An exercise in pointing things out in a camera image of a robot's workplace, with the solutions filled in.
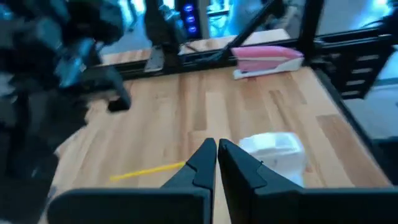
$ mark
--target wooden table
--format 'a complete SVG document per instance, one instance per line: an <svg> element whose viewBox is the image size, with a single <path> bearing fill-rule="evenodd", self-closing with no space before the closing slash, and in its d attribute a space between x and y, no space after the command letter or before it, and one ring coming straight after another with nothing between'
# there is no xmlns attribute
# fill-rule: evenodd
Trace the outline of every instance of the wooden table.
<svg viewBox="0 0 398 224"><path fill-rule="evenodd" d="M232 37L193 43L223 47ZM289 38L283 30L258 32L246 42ZM147 50L106 55L107 64L144 59ZM112 175L186 161L207 137L237 143L269 131L292 131L308 158L307 187L390 185L353 128L310 68L233 80L231 68L126 82L132 108L109 114L93 102L89 125L60 146L53 184L58 194L80 187L160 187L176 170L116 183ZM217 166L214 223L228 223Z"/></svg>

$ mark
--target stapler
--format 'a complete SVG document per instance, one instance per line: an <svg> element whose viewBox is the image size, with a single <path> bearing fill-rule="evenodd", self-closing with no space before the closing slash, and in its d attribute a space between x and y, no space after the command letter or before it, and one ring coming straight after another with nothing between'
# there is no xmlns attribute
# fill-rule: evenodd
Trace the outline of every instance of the stapler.
<svg viewBox="0 0 398 224"><path fill-rule="evenodd" d="M303 53L279 46L235 47L232 53L238 60L234 79L296 71L304 60Z"/></svg>

